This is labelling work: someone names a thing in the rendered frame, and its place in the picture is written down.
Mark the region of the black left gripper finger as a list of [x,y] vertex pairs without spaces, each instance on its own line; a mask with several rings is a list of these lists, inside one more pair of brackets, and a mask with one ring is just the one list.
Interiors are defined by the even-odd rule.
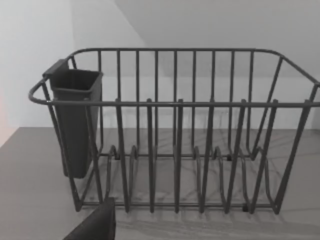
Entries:
[[62,240],[115,240],[116,204],[108,197]]

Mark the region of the dark grey cutlery holder cup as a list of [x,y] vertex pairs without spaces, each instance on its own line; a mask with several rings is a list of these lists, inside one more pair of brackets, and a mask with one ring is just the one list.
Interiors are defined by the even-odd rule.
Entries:
[[[100,71],[70,69],[68,61],[57,60],[44,73],[49,78],[53,99],[58,101],[101,100],[102,77]],[[73,177],[83,179],[91,164],[86,110],[80,105],[58,105],[58,123],[62,125]]]

